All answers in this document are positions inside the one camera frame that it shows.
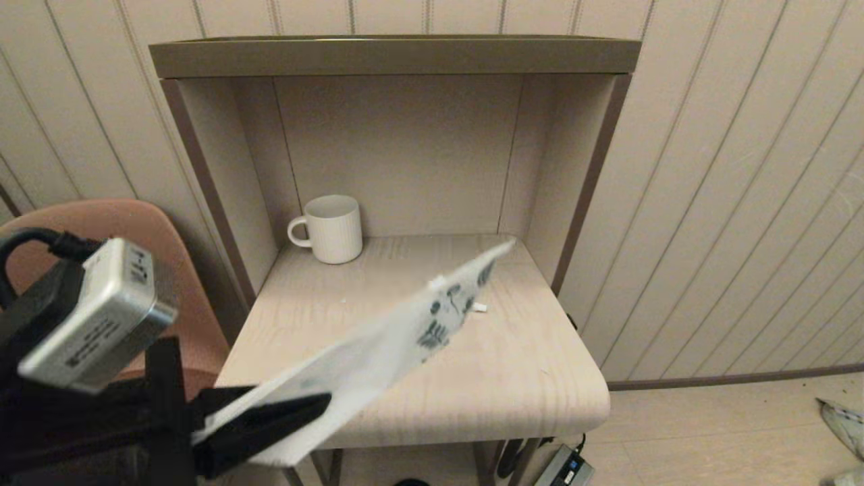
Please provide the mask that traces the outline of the white floral zipper pouch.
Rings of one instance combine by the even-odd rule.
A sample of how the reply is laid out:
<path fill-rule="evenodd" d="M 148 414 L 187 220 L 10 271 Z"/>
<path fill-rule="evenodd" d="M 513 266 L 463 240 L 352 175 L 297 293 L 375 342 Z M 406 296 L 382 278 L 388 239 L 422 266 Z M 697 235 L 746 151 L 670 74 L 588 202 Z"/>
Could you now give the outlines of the white floral zipper pouch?
<path fill-rule="evenodd" d="M 358 326 L 346 339 L 211 414 L 205 419 L 204 429 L 192 434 L 192 452 L 196 440 L 204 439 L 250 407 L 332 394 L 321 417 L 247 460 L 296 465 L 365 406 L 450 344 L 466 322 L 472 303 L 489 283 L 494 265 L 515 245 L 515 240 L 506 241 L 450 274 L 436 277 L 411 298 Z"/>

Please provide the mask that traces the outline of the dark metal table leg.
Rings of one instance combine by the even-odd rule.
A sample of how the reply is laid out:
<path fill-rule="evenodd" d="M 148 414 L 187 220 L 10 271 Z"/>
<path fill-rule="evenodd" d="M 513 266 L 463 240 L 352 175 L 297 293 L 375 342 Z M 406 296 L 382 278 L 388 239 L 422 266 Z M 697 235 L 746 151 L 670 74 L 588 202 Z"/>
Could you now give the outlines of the dark metal table leg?
<path fill-rule="evenodd" d="M 289 486 L 340 486 L 343 458 L 343 449 L 314 450 L 281 473 Z"/>
<path fill-rule="evenodd" d="M 512 466 L 507 486 L 521 486 L 533 456 L 542 439 L 503 439 L 475 441 L 472 454 L 475 459 L 479 486 L 496 486 L 501 464 Z"/>

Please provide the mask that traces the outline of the pink upholstered chair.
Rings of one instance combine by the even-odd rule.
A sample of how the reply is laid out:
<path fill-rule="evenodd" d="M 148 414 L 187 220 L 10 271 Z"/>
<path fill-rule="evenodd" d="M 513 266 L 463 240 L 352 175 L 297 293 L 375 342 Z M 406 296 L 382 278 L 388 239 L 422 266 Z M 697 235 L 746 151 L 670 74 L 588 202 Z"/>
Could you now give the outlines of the pink upholstered chair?
<path fill-rule="evenodd" d="M 159 207 L 134 199 L 92 199 L 37 209 L 0 223 L 0 235 L 21 227 L 46 227 L 83 238 L 123 237 L 144 247 L 171 273 L 179 317 L 163 336 L 178 336 L 186 399 L 212 387 L 229 346 L 186 245 Z"/>

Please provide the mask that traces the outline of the white ribbed ceramic mug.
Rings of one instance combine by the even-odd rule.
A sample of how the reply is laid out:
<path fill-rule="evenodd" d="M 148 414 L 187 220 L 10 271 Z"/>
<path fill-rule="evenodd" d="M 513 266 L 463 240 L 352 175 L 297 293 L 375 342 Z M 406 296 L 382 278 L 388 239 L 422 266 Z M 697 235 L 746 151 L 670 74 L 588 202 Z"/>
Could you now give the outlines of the white ribbed ceramic mug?
<path fill-rule="evenodd" d="M 359 203 L 342 194 L 312 199 L 303 214 L 289 223 L 287 235 L 291 243 L 311 249 L 324 264 L 354 261 L 363 250 Z"/>

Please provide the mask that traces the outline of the grey power adapter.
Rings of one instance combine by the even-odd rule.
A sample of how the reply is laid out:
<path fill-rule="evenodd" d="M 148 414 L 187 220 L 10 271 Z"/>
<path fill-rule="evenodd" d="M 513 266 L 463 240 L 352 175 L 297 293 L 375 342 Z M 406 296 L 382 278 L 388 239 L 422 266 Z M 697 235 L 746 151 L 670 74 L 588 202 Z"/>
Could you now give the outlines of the grey power adapter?
<path fill-rule="evenodd" d="M 532 486 L 589 486 L 595 473 L 577 450 L 561 445 Z"/>

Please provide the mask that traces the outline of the beige wooden shelf hutch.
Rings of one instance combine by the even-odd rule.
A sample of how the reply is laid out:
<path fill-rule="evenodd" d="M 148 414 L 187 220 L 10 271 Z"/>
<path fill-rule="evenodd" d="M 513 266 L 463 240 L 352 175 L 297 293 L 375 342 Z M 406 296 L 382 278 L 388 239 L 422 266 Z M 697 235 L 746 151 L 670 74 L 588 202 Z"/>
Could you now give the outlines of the beige wooden shelf hutch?
<path fill-rule="evenodd" d="M 555 293 L 642 43 L 591 36 L 239 36 L 148 51 L 245 311 L 304 203 L 369 237 L 508 234 Z"/>

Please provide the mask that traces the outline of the brown baseboard strip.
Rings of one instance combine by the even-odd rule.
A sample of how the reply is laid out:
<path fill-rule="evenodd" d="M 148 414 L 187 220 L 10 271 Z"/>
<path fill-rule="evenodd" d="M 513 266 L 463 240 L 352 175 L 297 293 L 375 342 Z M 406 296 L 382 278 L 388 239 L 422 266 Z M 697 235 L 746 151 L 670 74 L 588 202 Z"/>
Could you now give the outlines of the brown baseboard strip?
<path fill-rule="evenodd" d="M 704 385 L 736 385 L 746 383 L 783 381 L 784 379 L 805 379 L 812 377 L 843 375 L 843 373 L 861 372 L 864 372 L 864 363 L 846 364 L 832 367 L 818 367 L 817 369 L 778 371 L 769 373 L 747 373 L 746 375 L 728 375 L 720 377 L 642 379 L 642 381 L 609 381 L 607 387 L 608 390 L 611 392 L 642 391 L 651 389 L 676 389 L 686 387 L 703 387 Z"/>

